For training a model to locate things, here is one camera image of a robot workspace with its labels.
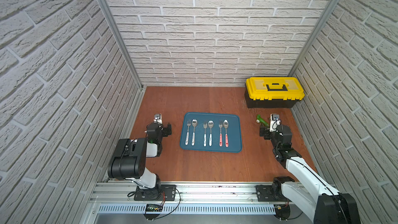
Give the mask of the fork with white Pochacco handle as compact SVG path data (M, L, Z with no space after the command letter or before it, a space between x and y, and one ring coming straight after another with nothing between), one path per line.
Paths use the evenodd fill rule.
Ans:
M203 143L203 145L204 145L204 147L206 147L207 146L207 134L206 134L206 129L207 129L207 122L205 121L204 123L203 123L203 128L204 128L204 143Z

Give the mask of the spoon with Hello Kitty handle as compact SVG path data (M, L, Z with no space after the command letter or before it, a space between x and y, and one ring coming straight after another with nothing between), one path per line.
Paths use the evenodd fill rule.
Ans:
M191 141L191 145L192 146L195 145L195 129L196 129L197 125L198 125L198 120L197 119L193 119L192 120L193 133L192 133L192 141Z

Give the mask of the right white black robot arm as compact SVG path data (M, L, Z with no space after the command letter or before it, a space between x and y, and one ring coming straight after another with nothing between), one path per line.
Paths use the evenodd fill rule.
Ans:
M359 224L358 206L350 194L343 194L327 183L292 147L292 132L287 125L276 127L260 126L259 135L270 140L273 154L284 169L298 179L289 176L273 179L269 190L257 186L259 201L272 199L282 201L276 217L288 220L289 203L294 203L314 224Z

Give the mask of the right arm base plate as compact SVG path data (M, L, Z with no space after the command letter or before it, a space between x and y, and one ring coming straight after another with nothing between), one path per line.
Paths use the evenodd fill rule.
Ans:
M276 187L272 185L256 185L256 194L259 202L288 202Z

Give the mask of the spoon with strawberry pink handle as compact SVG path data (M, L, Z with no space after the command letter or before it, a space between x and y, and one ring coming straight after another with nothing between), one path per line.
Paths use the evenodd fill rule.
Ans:
M229 139L228 139L228 132L227 132L229 123L227 120L223 121L223 127L225 128L225 144L226 144L226 147L229 147Z

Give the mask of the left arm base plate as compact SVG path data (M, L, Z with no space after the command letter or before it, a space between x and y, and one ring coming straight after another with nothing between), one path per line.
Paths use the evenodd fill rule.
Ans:
M176 185L166 184L160 188L140 189L136 188L134 201L174 201Z

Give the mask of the fork with Hello Kitty handle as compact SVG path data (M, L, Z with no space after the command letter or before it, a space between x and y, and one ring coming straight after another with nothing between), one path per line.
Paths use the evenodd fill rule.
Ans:
M187 133L186 133L186 139L185 139L185 145L188 145L189 143L189 128L191 126L191 120L188 119L187 121Z

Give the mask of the spoon with white Pochacco handle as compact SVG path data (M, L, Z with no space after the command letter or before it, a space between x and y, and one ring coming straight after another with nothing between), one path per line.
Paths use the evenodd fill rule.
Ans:
M210 121L208 122L208 126L209 126L209 129L210 129L210 134L209 134L209 146L212 146L212 128L213 128L213 126L214 126L214 122L213 122L212 120L210 120Z

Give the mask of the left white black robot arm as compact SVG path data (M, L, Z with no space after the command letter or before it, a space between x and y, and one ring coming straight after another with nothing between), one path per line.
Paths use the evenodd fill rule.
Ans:
M172 134L172 126L153 122L147 126L146 136L139 139L120 139L110 159L107 174L117 180L129 180L142 191L161 191L157 174L146 168L146 159L159 157L162 140Z

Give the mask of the fork with plain pink handle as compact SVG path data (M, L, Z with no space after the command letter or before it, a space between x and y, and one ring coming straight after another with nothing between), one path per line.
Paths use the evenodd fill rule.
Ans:
M223 121L219 121L219 146L223 146L223 140L222 140L222 128L223 128Z

